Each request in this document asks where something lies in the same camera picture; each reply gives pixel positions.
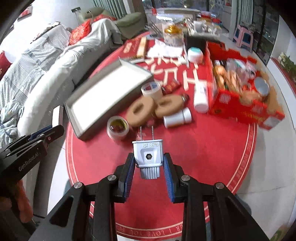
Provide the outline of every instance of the green armchair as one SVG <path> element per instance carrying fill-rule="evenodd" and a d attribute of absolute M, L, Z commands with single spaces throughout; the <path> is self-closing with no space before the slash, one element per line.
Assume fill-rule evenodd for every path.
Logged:
<path fill-rule="evenodd" d="M 77 17 L 80 23 L 85 22 L 87 19 L 96 17 L 100 14 L 114 17 L 112 14 L 104 8 L 94 7 L 85 12 L 78 12 Z M 123 39 L 131 39 L 144 30 L 145 16 L 140 12 L 129 13 L 123 18 L 118 19 L 115 25 L 118 27 Z"/>

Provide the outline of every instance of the gold lid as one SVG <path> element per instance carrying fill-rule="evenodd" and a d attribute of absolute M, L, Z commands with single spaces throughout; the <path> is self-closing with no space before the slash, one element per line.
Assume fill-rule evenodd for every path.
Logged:
<path fill-rule="evenodd" d="M 165 29 L 165 33 L 167 34 L 180 34 L 182 30 L 178 28 L 176 25 L 170 25 Z"/>

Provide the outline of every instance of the wall outlet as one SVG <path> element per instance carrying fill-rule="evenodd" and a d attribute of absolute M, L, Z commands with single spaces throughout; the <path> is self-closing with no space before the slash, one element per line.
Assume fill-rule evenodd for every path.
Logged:
<path fill-rule="evenodd" d="M 81 10 L 81 8 L 80 7 L 76 7 L 76 8 L 71 9 L 71 12 L 77 12 L 79 10 Z"/>

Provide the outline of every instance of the teal lid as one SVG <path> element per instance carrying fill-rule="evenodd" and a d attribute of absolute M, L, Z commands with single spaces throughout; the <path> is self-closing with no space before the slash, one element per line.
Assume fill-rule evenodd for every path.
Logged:
<path fill-rule="evenodd" d="M 191 47 L 190 50 L 193 51 L 193 52 L 196 52 L 196 53 L 201 52 L 201 50 L 199 48 L 196 48 L 196 47 Z"/>

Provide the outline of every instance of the human hand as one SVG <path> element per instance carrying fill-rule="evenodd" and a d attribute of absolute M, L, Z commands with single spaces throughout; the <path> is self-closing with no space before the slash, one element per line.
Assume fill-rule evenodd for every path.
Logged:
<path fill-rule="evenodd" d="M 22 180 L 16 184 L 16 194 L 15 199 L 17 201 L 17 206 L 20 211 L 20 220 L 22 223 L 29 222 L 33 217 L 33 210 L 30 206 L 29 200 L 25 193 L 25 188 L 23 186 Z M 11 209 L 12 202 L 9 198 L 0 197 L 0 212 L 7 211 Z"/>

